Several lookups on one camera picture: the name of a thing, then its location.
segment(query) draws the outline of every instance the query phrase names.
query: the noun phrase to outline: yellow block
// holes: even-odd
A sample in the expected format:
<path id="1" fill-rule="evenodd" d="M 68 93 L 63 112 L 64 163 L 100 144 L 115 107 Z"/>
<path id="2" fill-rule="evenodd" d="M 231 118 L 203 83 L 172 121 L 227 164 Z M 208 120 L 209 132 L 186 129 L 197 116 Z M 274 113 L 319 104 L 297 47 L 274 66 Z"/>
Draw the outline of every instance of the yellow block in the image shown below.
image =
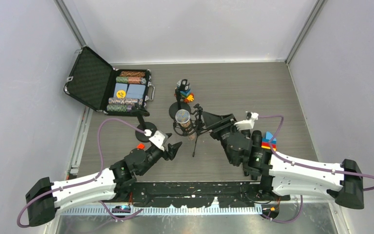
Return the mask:
<path id="1" fill-rule="evenodd" d="M 268 150 L 270 150 L 270 147 L 268 147 L 268 146 L 263 146 L 263 145 L 262 145 L 262 148 L 263 148 L 263 149 L 268 149 Z"/>

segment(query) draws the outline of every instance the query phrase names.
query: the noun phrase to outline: orange block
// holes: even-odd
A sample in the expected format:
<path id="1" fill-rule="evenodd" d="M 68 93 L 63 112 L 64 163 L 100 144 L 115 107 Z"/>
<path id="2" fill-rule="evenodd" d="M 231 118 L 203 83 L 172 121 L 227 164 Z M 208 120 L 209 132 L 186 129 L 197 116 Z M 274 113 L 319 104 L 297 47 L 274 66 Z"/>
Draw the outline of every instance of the orange block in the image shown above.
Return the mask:
<path id="1" fill-rule="evenodd" d="M 146 146 L 143 143 L 138 144 L 137 149 L 143 150 Z"/>

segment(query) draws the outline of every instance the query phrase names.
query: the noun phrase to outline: gray floor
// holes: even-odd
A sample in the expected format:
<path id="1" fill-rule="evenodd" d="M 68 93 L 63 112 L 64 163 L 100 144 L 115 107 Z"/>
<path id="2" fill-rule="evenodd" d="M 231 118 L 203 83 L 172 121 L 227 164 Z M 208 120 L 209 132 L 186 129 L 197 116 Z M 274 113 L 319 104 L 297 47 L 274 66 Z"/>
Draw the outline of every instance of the gray floor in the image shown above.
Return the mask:
<path id="1" fill-rule="evenodd" d="M 290 220 L 299 210 L 299 204 L 281 204 L 278 220 Z M 98 234 L 336 234 L 337 228 L 327 203 L 305 203 L 294 223 L 269 222 L 259 215 L 180 215 L 139 216 L 125 222 L 111 222 L 109 216 L 61 216 L 57 234 L 87 233 L 97 229 Z"/>
<path id="2" fill-rule="evenodd" d="M 277 137 L 278 151 L 309 160 L 316 160 L 309 133 L 300 110 L 295 88 L 284 63 L 213 63 L 133 65 L 118 68 L 151 69 L 152 82 L 156 86 L 153 102 L 147 110 L 151 116 L 146 121 L 156 124 L 159 130 L 172 133 L 172 119 L 168 108 L 175 101 L 174 87 L 178 80 L 188 79 L 195 101 L 205 111 L 214 114 L 233 113 L 237 120 L 245 117 L 245 111 L 260 115 L 282 114 L 284 125 Z M 99 124 L 110 116 L 94 113 L 85 144 L 79 176 L 99 171 L 99 154 L 96 133 Z M 120 117 L 134 125 L 134 117 Z M 258 120 L 255 129 L 274 132 L 279 119 Z M 194 142 L 173 135 L 170 142 L 182 140 L 174 161 L 160 160 L 139 181 L 212 181 L 246 180 L 241 167 L 230 165 L 220 143 L 209 135 L 200 136 L 196 157 L 192 158 Z M 124 124 L 110 122 L 101 133 L 101 146 L 105 166 L 126 156 L 138 145 L 134 131 Z"/>

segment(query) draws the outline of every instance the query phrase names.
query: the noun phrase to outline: black briefcase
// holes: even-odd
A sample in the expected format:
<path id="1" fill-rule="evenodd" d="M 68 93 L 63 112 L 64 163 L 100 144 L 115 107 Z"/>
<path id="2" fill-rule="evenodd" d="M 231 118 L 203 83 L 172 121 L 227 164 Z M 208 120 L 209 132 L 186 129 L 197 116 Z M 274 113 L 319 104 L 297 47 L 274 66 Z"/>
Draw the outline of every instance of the black briefcase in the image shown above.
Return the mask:
<path id="1" fill-rule="evenodd" d="M 88 46 L 78 51 L 64 92 L 89 108 L 112 116 L 134 116 L 130 112 L 132 106 L 138 103 L 146 108 L 146 102 L 154 99 L 150 70 L 113 68 Z"/>

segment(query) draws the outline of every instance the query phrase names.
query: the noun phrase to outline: poker chip case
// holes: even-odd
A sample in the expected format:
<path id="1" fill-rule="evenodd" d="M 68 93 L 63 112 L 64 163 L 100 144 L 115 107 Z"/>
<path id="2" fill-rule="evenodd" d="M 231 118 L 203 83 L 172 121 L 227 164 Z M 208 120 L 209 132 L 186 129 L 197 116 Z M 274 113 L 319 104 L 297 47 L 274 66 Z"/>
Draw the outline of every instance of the poker chip case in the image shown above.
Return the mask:
<path id="1" fill-rule="evenodd" d="M 97 112 L 103 112 L 111 116 L 134 116 L 129 112 L 131 106 L 128 106 L 128 111 L 126 112 L 107 110 L 107 106 L 110 107 L 109 99 L 111 100 L 111 97 L 115 96 L 114 89 L 116 84 L 123 80 L 127 82 L 130 80 L 131 82 L 134 79 L 120 75 L 131 72 L 144 75 L 139 78 L 141 81 L 137 83 L 137 90 L 141 92 L 139 97 L 142 97 L 142 100 L 139 99 L 140 106 L 145 108 L 146 102 L 154 99 L 154 85 L 151 83 L 151 71 L 115 69 L 88 46 L 84 46 L 78 51 L 78 56 L 64 85 L 64 92 Z M 148 96 L 150 87 L 152 87 L 151 98 Z"/>

